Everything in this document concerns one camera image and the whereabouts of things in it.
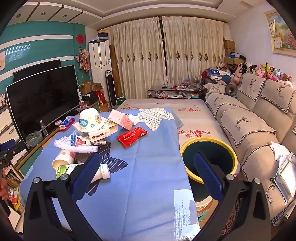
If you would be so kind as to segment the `floral mattress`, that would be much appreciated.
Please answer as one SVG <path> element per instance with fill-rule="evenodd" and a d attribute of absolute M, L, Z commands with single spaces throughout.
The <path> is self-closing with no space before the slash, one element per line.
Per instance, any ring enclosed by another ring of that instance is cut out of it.
<path fill-rule="evenodd" d="M 179 129 L 179 143 L 197 137 L 210 137 L 230 144 L 217 120 L 200 99 L 128 99 L 118 110 L 137 110 L 148 108 L 170 108 L 182 121 Z"/>

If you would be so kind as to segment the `red blue box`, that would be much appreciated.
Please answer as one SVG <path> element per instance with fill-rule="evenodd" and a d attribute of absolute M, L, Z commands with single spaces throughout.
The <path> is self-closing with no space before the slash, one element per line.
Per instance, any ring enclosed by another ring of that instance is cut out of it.
<path fill-rule="evenodd" d="M 61 131 L 66 131 L 67 129 L 69 129 L 70 126 L 72 126 L 75 122 L 74 118 L 67 118 L 66 120 L 62 121 L 62 123 L 60 123 L 59 125 L 59 129 Z"/>

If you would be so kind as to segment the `papers on sofa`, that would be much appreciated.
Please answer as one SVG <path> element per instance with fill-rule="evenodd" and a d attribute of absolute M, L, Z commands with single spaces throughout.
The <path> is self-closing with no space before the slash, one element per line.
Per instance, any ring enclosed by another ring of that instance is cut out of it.
<path fill-rule="evenodd" d="M 285 146 L 271 142 L 270 148 L 278 161 L 277 171 L 272 178 L 286 203 L 295 197 L 295 154 Z"/>

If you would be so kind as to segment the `paper cup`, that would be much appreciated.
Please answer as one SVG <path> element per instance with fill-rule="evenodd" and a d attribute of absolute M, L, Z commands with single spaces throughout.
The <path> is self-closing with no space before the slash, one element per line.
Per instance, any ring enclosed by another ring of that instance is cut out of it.
<path fill-rule="evenodd" d="M 74 163 L 76 153 L 68 150 L 61 150 L 58 156 L 53 160 L 52 166 L 55 171 L 61 165 L 71 165 Z"/>

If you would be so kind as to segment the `white green bottle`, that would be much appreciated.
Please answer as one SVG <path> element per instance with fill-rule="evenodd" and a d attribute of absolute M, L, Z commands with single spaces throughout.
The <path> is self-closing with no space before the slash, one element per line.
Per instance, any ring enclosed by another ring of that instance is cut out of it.
<path fill-rule="evenodd" d="M 59 178 L 63 174 L 70 175 L 71 172 L 77 167 L 82 165 L 83 163 L 79 164 L 70 164 L 70 165 L 60 165 L 56 171 L 56 178 Z M 110 171 L 107 164 L 101 164 L 99 169 L 97 170 L 96 174 L 94 175 L 91 183 L 100 180 L 100 179 L 109 179 L 110 178 Z"/>

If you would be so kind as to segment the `white foam net sleeve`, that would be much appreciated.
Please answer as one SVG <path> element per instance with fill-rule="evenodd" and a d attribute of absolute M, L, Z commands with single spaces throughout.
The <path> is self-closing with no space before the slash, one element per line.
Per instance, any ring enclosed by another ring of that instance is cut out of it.
<path fill-rule="evenodd" d="M 76 153 L 98 152 L 97 146 L 76 146 L 71 142 L 71 137 L 66 137 L 66 136 L 55 139 L 54 146 L 62 150 L 76 152 Z"/>

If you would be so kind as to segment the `beige sofa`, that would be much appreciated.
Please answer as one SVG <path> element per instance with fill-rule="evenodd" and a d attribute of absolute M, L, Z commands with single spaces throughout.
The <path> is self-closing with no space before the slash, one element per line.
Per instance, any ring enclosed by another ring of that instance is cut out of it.
<path fill-rule="evenodd" d="M 243 179 L 259 178 L 268 202 L 272 228 L 288 219 L 295 195 L 285 200 L 274 184 L 280 162 L 273 144 L 295 153 L 295 90 L 245 73 L 236 97 L 224 85 L 204 85 L 205 103 L 226 133 L 240 163 Z"/>

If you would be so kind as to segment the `blue tablecloth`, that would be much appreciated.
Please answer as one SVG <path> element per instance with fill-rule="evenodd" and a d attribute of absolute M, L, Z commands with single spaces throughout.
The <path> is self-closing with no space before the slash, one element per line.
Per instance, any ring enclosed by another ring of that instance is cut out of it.
<path fill-rule="evenodd" d="M 111 176 L 77 202 L 103 240 L 192 240 L 200 231 L 180 154 L 182 121 L 170 109 L 147 134 L 125 148 L 117 134 L 100 147 Z"/>

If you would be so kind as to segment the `black television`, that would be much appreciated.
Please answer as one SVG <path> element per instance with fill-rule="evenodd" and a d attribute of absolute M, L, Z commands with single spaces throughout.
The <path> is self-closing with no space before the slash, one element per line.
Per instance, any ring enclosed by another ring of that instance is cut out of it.
<path fill-rule="evenodd" d="M 78 84 L 73 65 L 43 71 L 6 87 L 15 127 L 24 143 L 79 106 Z"/>

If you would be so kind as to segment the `low shelf with clutter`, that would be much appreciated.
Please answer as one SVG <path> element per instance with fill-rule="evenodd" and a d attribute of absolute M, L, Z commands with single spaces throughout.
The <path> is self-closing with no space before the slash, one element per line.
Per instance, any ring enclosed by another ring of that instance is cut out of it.
<path fill-rule="evenodd" d="M 147 98 L 161 99 L 199 99 L 202 95 L 200 87 L 187 86 L 153 86 L 147 90 Z"/>

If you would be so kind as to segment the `pink white paper box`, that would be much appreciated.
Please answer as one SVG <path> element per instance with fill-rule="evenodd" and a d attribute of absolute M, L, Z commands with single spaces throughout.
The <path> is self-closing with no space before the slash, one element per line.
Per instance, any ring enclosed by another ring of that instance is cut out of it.
<path fill-rule="evenodd" d="M 108 119 L 128 131 L 132 129 L 133 121 L 130 120 L 128 116 L 126 116 L 124 113 L 121 113 L 120 111 L 113 109 L 110 112 Z"/>

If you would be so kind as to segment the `white cabinet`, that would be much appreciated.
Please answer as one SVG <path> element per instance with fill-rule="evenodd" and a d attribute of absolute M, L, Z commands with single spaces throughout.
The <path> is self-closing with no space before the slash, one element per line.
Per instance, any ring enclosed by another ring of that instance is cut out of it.
<path fill-rule="evenodd" d="M 105 75 L 107 70 L 112 70 L 109 40 L 105 39 L 89 42 L 88 51 L 92 80 L 94 83 L 101 84 L 101 87 L 103 87 L 104 97 L 107 101 L 109 101 Z"/>

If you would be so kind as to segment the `yellow rim trash bin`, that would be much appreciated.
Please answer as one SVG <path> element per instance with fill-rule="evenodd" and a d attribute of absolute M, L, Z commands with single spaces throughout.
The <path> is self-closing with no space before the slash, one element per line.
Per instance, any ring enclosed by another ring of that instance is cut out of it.
<path fill-rule="evenodd" d="M 180 149 L 190 179 L 204 183 L 194 166 L 194 156 L 198 152 L 202 153 L 211 164 L 219 166 L 225 174 L 234 175 L 236 173 L 238 159 L 228 144 L 215 138 L 198 137 L 186 141 Z"/>

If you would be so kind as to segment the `beige printed box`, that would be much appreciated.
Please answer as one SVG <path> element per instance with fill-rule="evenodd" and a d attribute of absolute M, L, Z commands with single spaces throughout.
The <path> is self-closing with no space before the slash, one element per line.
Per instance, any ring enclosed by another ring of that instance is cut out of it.
<path fill-rule="evenodd" d="M 111 136 L 118 131 L 118 125 L 106 119 L 104 124 L 96 131 L 90 132 L 89 138 L 91 142 L 96 142 Z"/>

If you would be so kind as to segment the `white pudding bowl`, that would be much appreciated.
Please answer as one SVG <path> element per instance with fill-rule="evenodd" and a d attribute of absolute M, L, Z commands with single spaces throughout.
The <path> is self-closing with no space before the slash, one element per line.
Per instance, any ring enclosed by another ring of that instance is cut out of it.
<path fill-rule="evenodd" d="M 79 115 L 79 128 L 83 133 L 90 133 L 100 129 L 103 121 L 97 109 L 88 108 Z"/>

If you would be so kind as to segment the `water bottle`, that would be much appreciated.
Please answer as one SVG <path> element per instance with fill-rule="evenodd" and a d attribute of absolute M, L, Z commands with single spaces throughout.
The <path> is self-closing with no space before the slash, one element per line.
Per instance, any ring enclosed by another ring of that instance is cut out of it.
<path fill-rule="evenodd" d="M 46 126 L 45 126 L 45 124 L 43 123 L 42 120 L 40 120 L 40 126 L 41 126 L 41 129 L 42 129 L 42 132 L 43 132 L 44 136 L 47 137 L 49 135 L 49 133 L 48 133 L 48 131 L 46 129 Z"/>

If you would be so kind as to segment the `red snack packet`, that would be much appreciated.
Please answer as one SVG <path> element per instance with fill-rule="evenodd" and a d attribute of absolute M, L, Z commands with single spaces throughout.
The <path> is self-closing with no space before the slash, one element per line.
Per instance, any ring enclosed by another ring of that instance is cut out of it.
<path fill-rule="evenodd" d="M 117 139 L 123 145 L 124 148 L 128 148 L 133 143 L 135 143 L 139 138 L 147 135 L 148 133 L 149 133 L 148 131 L 138 126 L 122 135 L 119 135 Z"/>

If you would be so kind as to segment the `pile of plush toys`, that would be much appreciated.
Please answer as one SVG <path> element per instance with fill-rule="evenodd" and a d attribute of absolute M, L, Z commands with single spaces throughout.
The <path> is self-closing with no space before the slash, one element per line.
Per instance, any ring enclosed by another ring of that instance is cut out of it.
<path fill-rule="evenodd" d="M 293 77 L 282 72 L 280 68 L 277 69 L 270 66 L 267 62 L 255 65 L 247 61 L 246 57 L 236 52 L 230 52 L 225 56 L 224 61 L 227 66 L 235 67 L 233 75 L 238 72 L 237 75 L 241 77 L 245 73 L 250 73 L 293 88 Z"/>

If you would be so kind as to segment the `beige curtains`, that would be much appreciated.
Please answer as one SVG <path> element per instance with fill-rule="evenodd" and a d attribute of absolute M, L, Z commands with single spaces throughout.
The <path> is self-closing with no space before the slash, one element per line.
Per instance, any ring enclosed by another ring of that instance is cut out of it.
<path fill-rule="evenodd" d="M 154 85 L 181 84 L 220 66 L 227 27 L 216 20 L 163 16 L 106 28 L 125 97 L 145 98 Z"/>

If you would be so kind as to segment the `framed flower painting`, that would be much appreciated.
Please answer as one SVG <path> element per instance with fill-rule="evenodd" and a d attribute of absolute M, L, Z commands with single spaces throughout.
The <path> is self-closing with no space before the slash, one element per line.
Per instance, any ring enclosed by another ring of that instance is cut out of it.
<path fill-rule="evenodd" d="M 273 54 L 295 57 L 295 37 L 281 15 L 276 11 L 264 13 Z"/>

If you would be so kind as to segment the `black tower fan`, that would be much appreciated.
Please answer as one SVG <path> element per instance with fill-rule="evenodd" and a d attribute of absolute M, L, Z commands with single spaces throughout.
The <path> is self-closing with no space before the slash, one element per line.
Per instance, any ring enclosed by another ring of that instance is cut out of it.
<path fill-rule="evenodd" d="M 117 108 L 117 98 L 116 98 L 112 71 L 106 70 L 105 76 L 106 76 L 106 83 L 107 83 L 107 90 L 108 90 L 110 105 L 112 108 Z"/>

